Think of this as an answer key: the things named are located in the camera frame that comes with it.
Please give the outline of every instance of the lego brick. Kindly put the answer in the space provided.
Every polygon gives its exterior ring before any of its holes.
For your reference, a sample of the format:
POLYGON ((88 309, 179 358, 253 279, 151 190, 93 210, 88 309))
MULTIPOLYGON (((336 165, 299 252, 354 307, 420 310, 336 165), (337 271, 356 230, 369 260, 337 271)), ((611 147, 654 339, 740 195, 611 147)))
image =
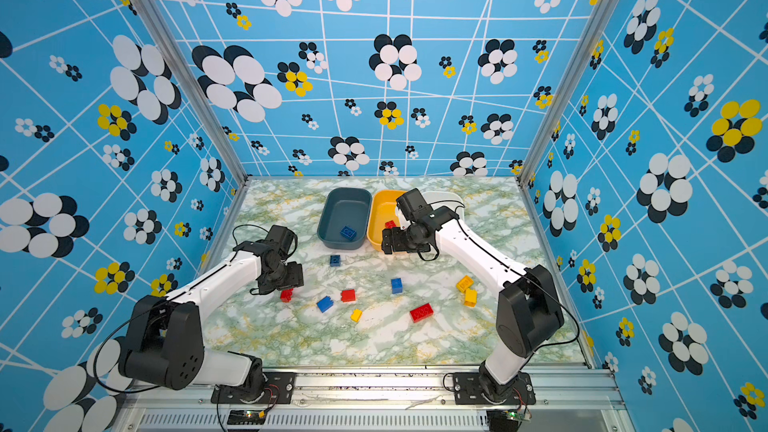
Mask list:
POLYGON ((331 306, 333 306, 333 301, 331 300, 331 297, 328 297, 327 295, 317 303, 317 308, 323 313, 330 309, 331 306))
POLYGON ((478 302, 478 292, 474 289, 468 288, 464 292, 464 305, 467 307, 475 307, 478 302))
POLYGON ((341 291, 341 302, 354 302, 355 300, 355 289, 351 288, 349 290, 341 291))
POLYGON ((354 228, 344 226, 344 228, 341 229, 341 235, 343 235, 344 237, 347 237, 349 240, 355 240, 357 231, 354 228))
POLYGON ((290 302, 293 297, 293 289, 289 288, 280 293, 280 300, 283 302, 290 302))
POLYGON ((474 284, 475 281, 473 281, 468 275, 465 275, 464 278, 456 284, 456 288, 459 292, 464 293, 467 291, 468 288, 474 284))
POLYGON ((423 321, 427 317, 431 317, 434 312, 432 311, 432 306, 429 304, 424 304, 421 307, 417 307, 411 311, 411 318, 413 319, 413 323, 423 321))
POLYGON ((392 293, 393 294, 402 293, 402 280, 400 280, 399 278, 392 279, 392 293))

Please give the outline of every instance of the blue patterned backdrop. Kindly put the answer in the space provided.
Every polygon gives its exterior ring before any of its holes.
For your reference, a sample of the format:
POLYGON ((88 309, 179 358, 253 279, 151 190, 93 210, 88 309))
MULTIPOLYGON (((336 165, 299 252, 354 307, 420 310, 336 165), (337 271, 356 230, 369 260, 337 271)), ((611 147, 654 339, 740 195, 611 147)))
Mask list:
POLYGON ((257 176, 510 175, 597 2, 156 0, 257 176))
POLYGON ((637 430, 766 430, 768 0, 621 0, 526 184, 637 430))
POLYGON ((102 430, 130 381, 114 341, 118 392, 85 364, 194 277, 237 184, 130 0, 0 10, 0 430, 102 430))

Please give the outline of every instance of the blue toy brick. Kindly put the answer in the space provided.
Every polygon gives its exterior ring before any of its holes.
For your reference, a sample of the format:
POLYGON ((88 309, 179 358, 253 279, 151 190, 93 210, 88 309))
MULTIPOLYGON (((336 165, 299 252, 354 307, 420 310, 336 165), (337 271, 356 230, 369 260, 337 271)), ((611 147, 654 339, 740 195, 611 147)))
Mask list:
POLYGON ((401 294, 402 293, 402 280, 399 278, 392 279, 392 293, 393 294, 401 294))
POLYGON ((326 295, 320 300, 320 302, 317 303, 317 308, 320 309, 321 312, 325 313, 325 311, 330 309, 332 305, 333 301, 331 300, 331 297, 326 295))
POLYGON ((349 240, 355 240, 357 231, 354 228, 349 228, 347 226, 344 226, 344 228, 341 229, 341 235, 343 235, 344 237, 347 237, 349 240))

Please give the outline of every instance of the marble table surface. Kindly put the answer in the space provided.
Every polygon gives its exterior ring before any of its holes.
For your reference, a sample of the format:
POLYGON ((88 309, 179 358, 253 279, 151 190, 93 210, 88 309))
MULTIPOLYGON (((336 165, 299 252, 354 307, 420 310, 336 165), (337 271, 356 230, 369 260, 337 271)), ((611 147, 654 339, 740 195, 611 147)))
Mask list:
MULTIPOLYGON (((447 191, 466 204, 466 223, 499 250, 526 265, 548 266, 513 178, 365 177, 253 180, 236 225, 287 226, 299 239, 291 260, 303 265, 304 286, 293 300, 278 294, 253 296, 250 286, 235 293, 204 324, 207 347, 262 358, 267 367, 299 365, 479 364, 498 342, 494 330, 497 295, 476 277, 476 307, 464 305, 456 289, 468 270, 453 257, 441 255, 422 262, 417 254, 384 255, 366 240, 354 251, 333 251, 316 231, 328 193, 337 187, 379 190, 447 191), (331 254, 341 266, 329 265, 331 254), (401 278, 404 292, 392 295, 390 279, 401 278), (354 288, 357 301, 341 302, 342 290, 354 288), (316 303, 326 295, 334 301, 321 313, 316 303), (433 317, 414 324, 408 313, 430 303, 433 317), (362 310, 359 323, 350 319, 362 310)), ((264 233, 252 227, 236 231, 239 241, 264 233)), ((230 237, 227 251, 234 240, 230 237)), ((552 338, 572 338, 566 322, 552 338)), ((578 343, 543 348, 535 362, 583 362, 578 343)))

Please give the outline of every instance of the yellow bin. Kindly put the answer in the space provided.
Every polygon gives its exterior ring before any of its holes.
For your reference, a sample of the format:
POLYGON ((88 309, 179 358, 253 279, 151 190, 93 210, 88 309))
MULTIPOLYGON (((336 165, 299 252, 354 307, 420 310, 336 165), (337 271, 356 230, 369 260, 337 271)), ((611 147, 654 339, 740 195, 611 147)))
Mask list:
POLYGON ((395 215, 397 207, 397 198, 407 191, 405 190, 382 190, 373 196, 373 205, 371 207, 371 217, 368 221, 368 240, 374 249, 382 249, 382 230, 386 228, 390 220, 395 221, 400 226, 400 221, 395 215))

